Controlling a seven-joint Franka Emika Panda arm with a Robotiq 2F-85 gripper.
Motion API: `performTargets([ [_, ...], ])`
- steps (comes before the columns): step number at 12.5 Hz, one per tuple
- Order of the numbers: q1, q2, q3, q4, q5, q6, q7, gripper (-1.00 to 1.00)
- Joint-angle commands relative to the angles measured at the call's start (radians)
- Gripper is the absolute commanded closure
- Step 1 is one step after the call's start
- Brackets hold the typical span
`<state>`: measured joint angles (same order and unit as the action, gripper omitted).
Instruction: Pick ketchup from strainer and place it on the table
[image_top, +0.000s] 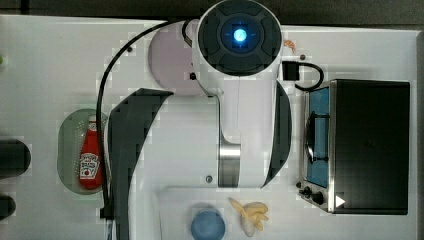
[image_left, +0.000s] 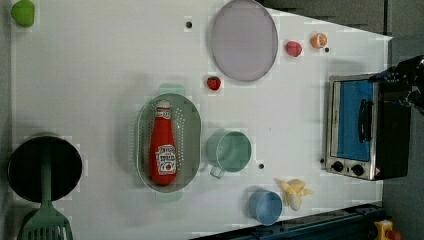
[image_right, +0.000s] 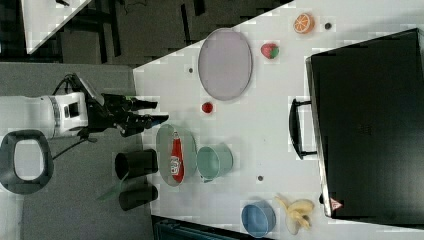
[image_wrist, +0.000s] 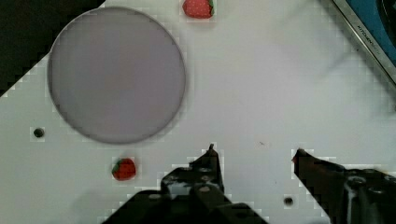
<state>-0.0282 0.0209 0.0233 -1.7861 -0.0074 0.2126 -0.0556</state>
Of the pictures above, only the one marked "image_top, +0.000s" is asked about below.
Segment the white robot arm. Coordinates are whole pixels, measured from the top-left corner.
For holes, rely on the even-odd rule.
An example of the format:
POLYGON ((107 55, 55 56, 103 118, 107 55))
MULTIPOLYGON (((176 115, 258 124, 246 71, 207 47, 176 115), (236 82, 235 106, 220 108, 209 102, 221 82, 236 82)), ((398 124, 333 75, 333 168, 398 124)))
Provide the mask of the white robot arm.
POLYGON ((282 52, 281 26, 270 10, 254 0, 223 0, 192 37, 199 95, 140 88, 111 111, 113 240, 160 240, 165 190, 262 188, 272 181, 291 142, 282 52))

